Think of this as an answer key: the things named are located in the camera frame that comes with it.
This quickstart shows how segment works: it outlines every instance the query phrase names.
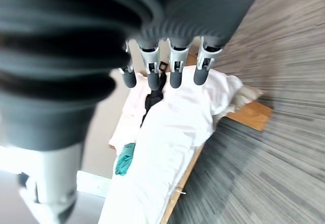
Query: striped carpet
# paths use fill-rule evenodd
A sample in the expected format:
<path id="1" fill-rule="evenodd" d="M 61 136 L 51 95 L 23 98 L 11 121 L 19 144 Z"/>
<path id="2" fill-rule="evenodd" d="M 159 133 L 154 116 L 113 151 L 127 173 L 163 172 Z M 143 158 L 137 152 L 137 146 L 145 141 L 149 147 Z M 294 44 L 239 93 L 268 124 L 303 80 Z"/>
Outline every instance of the striped carpet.
<path id="1" fill-rule="evenodd" d="M 169 224 L 325 223 L 325 0 L 257 0 L 216 69 L 274 113 L 220 122 Z"/>

